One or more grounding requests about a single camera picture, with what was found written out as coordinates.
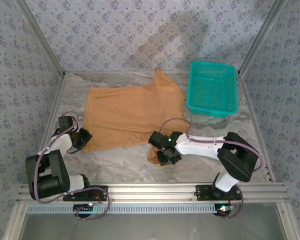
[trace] teal basket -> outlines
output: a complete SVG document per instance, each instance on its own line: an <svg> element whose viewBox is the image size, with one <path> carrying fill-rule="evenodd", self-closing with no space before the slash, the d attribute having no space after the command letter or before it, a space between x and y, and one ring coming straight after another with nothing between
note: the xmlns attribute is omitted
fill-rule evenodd
<svg viewBox="0 0 300 240"><path fill-rule="evenodd" d="M237 73L233 66L191 63L186 104L191 113L225 118L238 111Z"/></svg>

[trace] green plastic basket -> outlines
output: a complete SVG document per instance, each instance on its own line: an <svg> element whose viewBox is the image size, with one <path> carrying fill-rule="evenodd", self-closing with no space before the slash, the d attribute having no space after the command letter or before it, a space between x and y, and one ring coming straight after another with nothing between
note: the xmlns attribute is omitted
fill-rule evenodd
<svg viewBox="0 0 300 240"><path fill-rule="evenodd" d="M191 63L186 104L191 113L225 118L238 111L237 73L231 65Z"/></svg>

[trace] patterned wallpaper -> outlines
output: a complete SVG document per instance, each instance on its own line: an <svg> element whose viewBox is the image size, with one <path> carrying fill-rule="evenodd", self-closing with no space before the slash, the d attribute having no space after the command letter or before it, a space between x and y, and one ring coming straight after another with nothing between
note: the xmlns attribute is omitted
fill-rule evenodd
<svg viewBox="0 0 300 240"><path fill-rule="evenodd" d="M273 0L26 0L65 71L239 68Z"/></svg>
<svg viewBox="0 0 300 240"><path fill-rule="evenodd" d="M13 0L0 0L0 239L59 80Z"/></svg>
<svg viewBox="0 0 300 240"><path fill-rule="evenodd" d="M272 168L300 220L300 0L288 0L244 79Z"/></svg>

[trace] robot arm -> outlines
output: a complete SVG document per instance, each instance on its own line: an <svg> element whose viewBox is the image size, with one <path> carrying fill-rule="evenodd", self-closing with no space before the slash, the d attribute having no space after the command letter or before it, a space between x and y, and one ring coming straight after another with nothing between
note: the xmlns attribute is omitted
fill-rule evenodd
<svg viewBox="0 0 300 240"><path fill-rule="evenodd" d="M239 181L249 182L255 169L258 156L253 152L234 144L217 143L216 141L232 141L250 146L245 140L234 132L223 137L193 137L201 143L191 141L185 133L173 132L170 136L153 132L149 143L156 148L161 165L176 164L181 155L194 154L220 160L224 171L214 180L213 188L226 193Z"/></svg>
<svg viewBox="0 0 300 240"><path fill-rule="evenodd" d="M89 181L86 176L69 176L63 156L72 147L78 150L82 149L92 135L84 128L81 128L78 132L73 130L58 137L59 133L73 125L73 118L71 116L62 116L58 121L60 128L55 131L50 141L55 141L53 145L49 147L50 144L48 144L38 154L29 156L25 160L29 191L33 199L35 199L34 177L36 163L40 154L46 149L47 151L42 156L37 176L37 190L40 199L89 187Z"/></svg>

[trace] cloth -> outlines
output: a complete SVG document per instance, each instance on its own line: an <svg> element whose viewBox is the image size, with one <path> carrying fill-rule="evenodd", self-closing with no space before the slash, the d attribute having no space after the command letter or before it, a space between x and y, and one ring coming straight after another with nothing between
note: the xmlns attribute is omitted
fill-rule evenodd
<svg viewBox="0 0 300 240"><path fill-rule="evenodd" d="M92 138L83 152L147 144L153 131L170 118L184 118L185 101L179 86L160 69L150 85L118 88L91 88L87 97L83 127ZM168 122L162 133L185 132L189 125ZM147 159L159 164L157 149Z"/></svg>

